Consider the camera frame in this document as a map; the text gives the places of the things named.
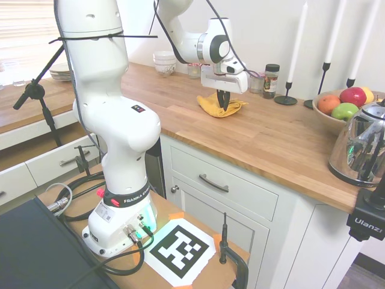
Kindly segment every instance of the red button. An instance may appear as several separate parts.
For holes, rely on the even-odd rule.
[[[103,189],[103,188],[99,188],[99,189],[96,191],[96,194],[97,194],[99,197],[104,197],[104,189]]]
[[[113,203],[115,206],[119,207],[119,202],[115,199],[111,199],[111,203]]]

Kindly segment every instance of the white candle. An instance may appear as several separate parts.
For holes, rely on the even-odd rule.
[[[362,55],[363,55],[363,52],[365,50],[366,44],[368,42],[372,27],[373,27],[374,19],[375,19],[375,16],[377,14],[378,8],[380,6],[380,2],[381,2],[381,0],[373,0],[371,11],[369,13],[369,19],[368,19],[368,22],[366,23],[365,30],[364,30],[364,33],[363,33],[362,39],[361,39],[361,44],[359,46],[359,50],[358,50],[357,55],[356,55],[356,60],[354,61],[354,65],[353,65],[353,68],[351,70],[349,79],[355,79],[356,78],[357,71],[359,69],[359,66],[360,66],[360,63],[362,60]]]
[[[329,46],[327,48],[325,63],[331,63],[331,56],[333,55],[334,47],[336,46],[338,31],[341,26],[343,12],[345,11],[345,6],[347,4],[347,0],[340,0],[337,15],[334,20],[333,30],[331,32]]]
[[[300,24],[298,26],[297,36],[295,38],[293,55],[291,57],[288,82],[293,82],[293,75],[294,75],[295,65],[297,63],[298,51],[300,50],[300,44],[301,44],[303,29],[305,27],[306,15],[307,15],[307,3],[305,3],[302,7]]]

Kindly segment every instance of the green apple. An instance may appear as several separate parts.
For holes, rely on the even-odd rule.
[[[350,118],[358,112],[359,108],[354,105],[350,104],[349,102],[344,102],[340,105],[338,105],[334,110],[331,112],[331,116],[335,119],[340,119],[344,121],[350,120]]]

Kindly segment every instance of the window blind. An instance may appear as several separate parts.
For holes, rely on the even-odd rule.
[[[48,44],[58,36],[53,0],[0,0],[0,82],[35,78],[61,46]]]

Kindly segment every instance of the cabinet drawer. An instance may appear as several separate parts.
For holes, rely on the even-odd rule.
[[[254,289],[270,230],[177,178],[172,178],[172,184],[166,185],[179,188],[171,193],[167,187],[168,200],[218,233],[222,231],[223,213],[227,214],[229,240],[250,253],[247,289]]]
[[[31,176],[25,163],[18,164],[0,172],[0,205],[13,200],[36,188],[34,179]]]
[[[272,221],[278,196],[199,158],[171,147],[171,166],[175,172],[206,189],[204,193],[237,211],[249,210]]]
[[[39,155],[26,161],[26,165],[32,174],[37,185],[43,185],[46,182],[57,178],[73,169],[76,169],[78,165],[74,158],[79,155],[79,150],[75,149],[77,146],[90,146],[92,141],[88,136],[74,140],[71,143],[65,144],[59,148],[53,149],[50,152]],[[91,161],[99,156],[99,151],[96,147],[83,148],[83,151],[90,151],[85,156],[87,161]],[[65,165],[60,165],[62,161],[73,160]]]

